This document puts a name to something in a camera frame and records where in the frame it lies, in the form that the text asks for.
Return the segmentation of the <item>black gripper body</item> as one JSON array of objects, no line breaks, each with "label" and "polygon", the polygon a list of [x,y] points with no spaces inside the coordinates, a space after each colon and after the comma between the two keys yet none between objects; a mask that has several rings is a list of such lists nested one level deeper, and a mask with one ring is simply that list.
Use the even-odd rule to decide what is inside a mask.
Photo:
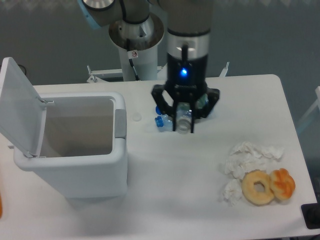
[{"label": "black gripper body", "polygon": [[205,81],[208,56],[188,59],[167,54],[167,81],[165,91],[172,98],[173,104],[197,101],[207,92]]}]

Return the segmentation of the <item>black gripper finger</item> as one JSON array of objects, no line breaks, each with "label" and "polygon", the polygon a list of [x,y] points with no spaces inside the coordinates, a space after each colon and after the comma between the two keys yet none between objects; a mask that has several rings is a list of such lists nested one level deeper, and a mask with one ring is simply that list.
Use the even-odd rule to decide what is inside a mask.
[{"label": "black gripper finger", "polygon": [[169,117],[172,118],[172,131],[176,131],[176,120],[177,120],[177,107],[178,103],[174,100],[173,105],[170,106],[164,96],[163,92],[165,90],[165,85],[164,84],[155,84],[152,88],[151,95],[158,106],[160,112],[163,115],[168,115]]},{"label": "black gripper finger", "polygon": [[191,110],[190,132],[194,133],[195,121],[201,118],[207,118],[215,105],[220,99],[220,90],[217,88],[207,88],[200,98],[196,99],[196,95],[189,94],[189,106]]}]

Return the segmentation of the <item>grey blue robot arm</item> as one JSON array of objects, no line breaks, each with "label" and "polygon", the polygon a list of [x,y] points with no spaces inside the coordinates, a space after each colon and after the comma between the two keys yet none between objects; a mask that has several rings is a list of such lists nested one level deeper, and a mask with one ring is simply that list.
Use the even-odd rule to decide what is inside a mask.
[{"label": "grey blue robot arm", "polygon": [[213,15],[211,0],[81,0],[79,6],[93,28],[108,27],[118,48],[124,81],[155,80],[158,44],[167,38],[166,82],[152,88],[172,130],[193,133],[220,98],[209,88],[206,68]]}]

